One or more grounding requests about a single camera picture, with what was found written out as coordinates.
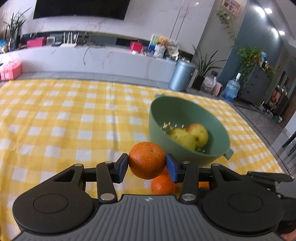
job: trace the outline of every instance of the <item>yellow and white tablecloth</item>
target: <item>yellow and white tablecloth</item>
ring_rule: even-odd
[[[220,157],[215,162],[241,174],[281,172],[259,137],[223,101],[119,83],[11,81],[0,89],[0,239],[19,233],[12,205],[26,190],[74,163],[87,168],[116,161],[136,143],[148,141],[150,104],[160,93],[193,101],[224,125],[235,153],[229,161]],[[151,194],[150,181],[130,170],[115,189],[119,198]],[[96,197],[95,183],[87,183],[87,192]]]

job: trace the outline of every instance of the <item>blue water jug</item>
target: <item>blue water jug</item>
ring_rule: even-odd
[[[239,78],[241,73],[237,74],[237,77],[234,80],[229,80],[224,91],[222,92],[222,97],[228,101],[233,101],[240,89]]]

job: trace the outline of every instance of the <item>tile floor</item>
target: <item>tile floor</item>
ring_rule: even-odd
[[[144,85],[162,89],[168,89],[168,83],[162,83],[157,81],[151,81],[148,79],[130,78],[118,75],[108,75],[108,74],[93,74],[93,73],[75,73],[75,72],[31,72],[23,73],[17,79],[38,79],[38,78],[57,78],[57,79],[79,79],[79,80],[103,80],[119,83],[128,83],[135,85]],[[187,89],[190,94],[201,95],[209,98],[221,99],[220,97],[214,97],[211,94],[197,91],[195,89]],[[278,124],[274,119],[268,116],[266,113],[255,109],[254,107],[241,103],[234,102],[229,103],[238,114],[249,124],[249,126],[254,130],[254,132],[262,139],[264,144],[269,148],[270,152],[276,157],[281,168],[287,174],[292,174],[296,176],[296,158],[292,159],[289,157],[285,159],[287,151],[291,149],[289,147],[281,154],[277,155],[281,145],[289,138],[288,133],[286,133],[283,125]]]

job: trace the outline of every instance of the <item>television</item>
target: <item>television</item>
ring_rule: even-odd
[[[37,0],[33,19],[96,16],[124,20],[130,0]]]

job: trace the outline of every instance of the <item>black plant pot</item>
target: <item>black plant pot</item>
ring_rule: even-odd
[[[200,90],[200,87],[202,86],[204,80],[204,77],[201,77],[199,75],[196,76],[195,80],[193,81],[192,87],[196,90]]]

